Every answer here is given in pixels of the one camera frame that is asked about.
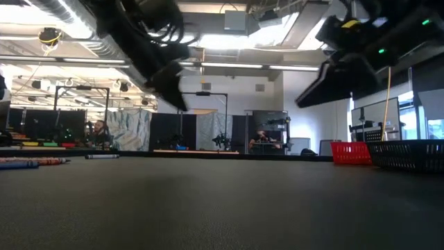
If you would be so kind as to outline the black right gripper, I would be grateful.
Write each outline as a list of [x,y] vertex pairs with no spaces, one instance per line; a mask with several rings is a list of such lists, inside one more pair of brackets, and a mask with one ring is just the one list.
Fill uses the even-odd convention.
[[296,99],[299,108],[369,94],[381,85],[371,66],[395,65],[398,49],[390,32],[395,22],[388,17],[357,19],[328,17],[316,39],[334,50],[318,75]]

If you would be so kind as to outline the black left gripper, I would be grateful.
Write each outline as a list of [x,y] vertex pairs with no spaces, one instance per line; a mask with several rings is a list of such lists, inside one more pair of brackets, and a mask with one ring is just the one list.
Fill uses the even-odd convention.
[[146,38],[137,41],[137,70],[146,79],[145,87],[181,111],[188,109],[179,89],[182,71],[179,61],[188,57],[186,44],[162,46]]

